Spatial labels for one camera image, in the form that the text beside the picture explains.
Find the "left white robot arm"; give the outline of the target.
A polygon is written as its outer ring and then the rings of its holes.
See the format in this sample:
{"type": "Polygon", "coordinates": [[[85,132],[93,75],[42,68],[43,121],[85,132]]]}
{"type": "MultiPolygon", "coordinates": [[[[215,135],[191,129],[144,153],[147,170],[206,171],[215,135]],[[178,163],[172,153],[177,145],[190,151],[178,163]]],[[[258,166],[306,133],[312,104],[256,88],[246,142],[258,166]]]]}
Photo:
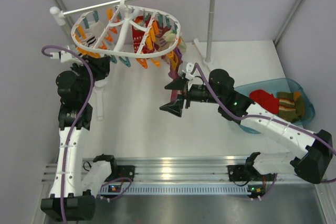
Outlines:
{"type": "Polygon", "coordinates": [[[54,183],[40,208],[52,220],[63,223],[91,220],[102,184],[116,179],[119,173],[114,156],[101,154],[93,159],[89,172],[82,175],[83,150],[93,112],[89,99],[94,83],[105,79],[110,72],[108,56],[86,56],[84,61],[83,65],[73,63],[70,70],[56,78],[61,103],[59,155],[54,183]]]}

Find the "olive orange striped sock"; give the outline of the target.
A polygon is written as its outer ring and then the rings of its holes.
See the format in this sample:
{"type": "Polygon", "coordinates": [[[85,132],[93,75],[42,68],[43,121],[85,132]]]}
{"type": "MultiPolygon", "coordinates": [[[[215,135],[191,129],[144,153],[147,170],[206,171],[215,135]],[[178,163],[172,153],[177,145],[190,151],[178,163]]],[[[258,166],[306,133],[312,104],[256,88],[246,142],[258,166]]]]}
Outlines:
{"type": "Polygon", "coordinates": [[[278,92],[279,113],[278,116],[291,123],[299,122],[303,119],[306,109],[303,95],[300,91],[278,92]]]}

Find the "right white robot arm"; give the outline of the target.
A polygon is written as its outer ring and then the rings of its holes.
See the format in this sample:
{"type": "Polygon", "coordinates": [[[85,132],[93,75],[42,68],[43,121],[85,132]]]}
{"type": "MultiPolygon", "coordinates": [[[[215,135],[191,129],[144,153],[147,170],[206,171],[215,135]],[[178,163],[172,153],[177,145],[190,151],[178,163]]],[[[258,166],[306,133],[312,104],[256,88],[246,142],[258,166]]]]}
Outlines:
{"type": "Polygon", "coordinates": [[[312,184],[325,182],[324,174],[335,155],[329,132],[307,131],[277,117],[237,92],[234,79],[223,69],[211,71],[208,78],[202,74],[202,84],[193,84],[193,79],[190,71],[167,84],[166,90],[176,90],[179,94],[160,110],[180,117],[192,102],[218,104],[218,112],[225,119],[264,134],[287,149],[284,153],[252,153],[241,170],[245,180],[258,180],[270,174],[293,174],[312,184]]]}

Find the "white oval clip hanger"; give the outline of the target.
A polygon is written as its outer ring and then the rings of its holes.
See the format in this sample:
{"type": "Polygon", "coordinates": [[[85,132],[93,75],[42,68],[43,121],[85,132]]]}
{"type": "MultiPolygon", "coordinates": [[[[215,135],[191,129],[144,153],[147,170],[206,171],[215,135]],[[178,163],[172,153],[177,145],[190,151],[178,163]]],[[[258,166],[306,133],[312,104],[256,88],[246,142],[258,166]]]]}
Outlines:
{"type": "Polygon", "coordinates": [[[82,12],[71,29],[71,37],[76,48],[83,55],[99,58],[104,55],[121,58],[134,58],[143,65],[150,59],[156,66],[160,65],[160,58],[174,50],[181,33],[180,22],[171,14],[152,8],[140,7],[127,4],[127,0],[119,0],[115,5],[108,7],[107,23],[105,28],[92,47],[88,47],[83,41],[86,39],[84,32],[85,19],[94,10],[82,12]],[[143,16],[144,21],[149,21],[147,27],[141,27],[133,20],[138,16],[143,16]],[[144,31],[138,51],[133,50],[132,26],[144,31]],[[164,33],[172,30],[175,34],[175,42],[171,46],[166,46],[162,51],[156,51],[154,43],[156,37],[163,37],[164,33]],[[143,54],[144,43],[154,49],[152,53],[143,54]]]}

